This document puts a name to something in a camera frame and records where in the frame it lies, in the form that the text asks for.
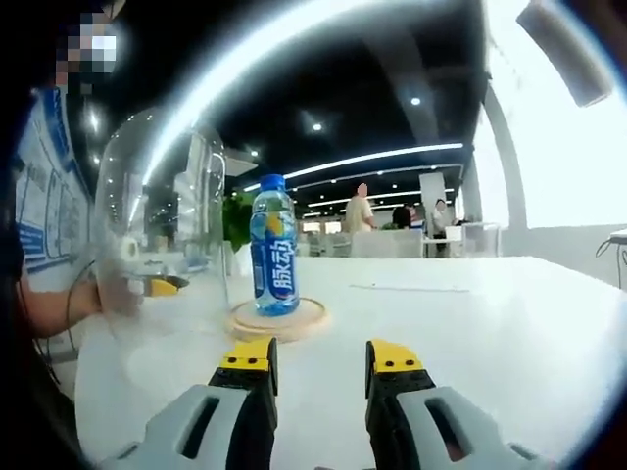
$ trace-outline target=desk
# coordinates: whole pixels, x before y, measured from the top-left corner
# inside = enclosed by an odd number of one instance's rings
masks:
[[[332,323],[279,345],[273,469],[374,466],[363,424],[371,338],[412,348],[436,384],[492,414],[506,441],[555,460],[582,442],[622,384],[627,296],[578,272],[534,258],[298,263],[302,295],[325,303]],[[250,296],[251,282],[229,289],[235,303]],[[76,418],[95,461],[141,441],[148,419],[194,382],[207,382],[230,347],[219,323],[204,336],[155,340],[135,375],[142,389],[124,380],[107,322],[91,318],[86,326]]]

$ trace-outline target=glass dome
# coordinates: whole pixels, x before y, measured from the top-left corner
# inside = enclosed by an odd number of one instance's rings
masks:
[[[149,337],[224,336],[224,148],[213,129],[196,124],[155,162],[167,118],[158,109],[130,117],[107,144],[98,176],[95,269],[124,353]]]

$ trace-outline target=black ceiling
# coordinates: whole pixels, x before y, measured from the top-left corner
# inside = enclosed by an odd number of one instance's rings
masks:
[[[132,114],[174,106],[253,24],[295,5],[278,0],[182,3],[127,1],[116,19],[118,63],[90,98],[103,110],[107,136]],[[225,145],[260,152],[259,167],[229,181],[229,191],[269,172],[420,145],[460,142],[464,148],[340,166],[290,184],[404,166],[463,165],[486,84],[479,4],[391,0],[375,12],[316,29],[267,57],[219,103],[214,126]],[[420,98],[419,106],[411,105],[413,97]],[[82,107],[74,104],[71,113],[74,149],[81,166],[89,168],[88,156],[102,151],[106,137],[77,138]],[[323,125],[322,131],[312,131],[314,122]],[[459,172],[451,174],[447,185],[457,187]],[[383,179],[382,190],[391,184],[418,189],[415,172],[412,183],[398,173],[369,178],[376,192]],[[316,186],[303,197],[315,199],[314,193],[324,190],[339,198],[355,185],[352,179],[332,189]]]

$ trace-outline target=round wooden tray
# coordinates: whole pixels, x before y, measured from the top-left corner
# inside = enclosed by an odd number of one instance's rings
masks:
[[[236,306],[228,315],[226,328],[238,340],[251,341],[273,336],[280,343],[298,341],[324,327],[330,317],[323,304],[301,298],[298,308],[289,315],[260,316],[255,301]]]

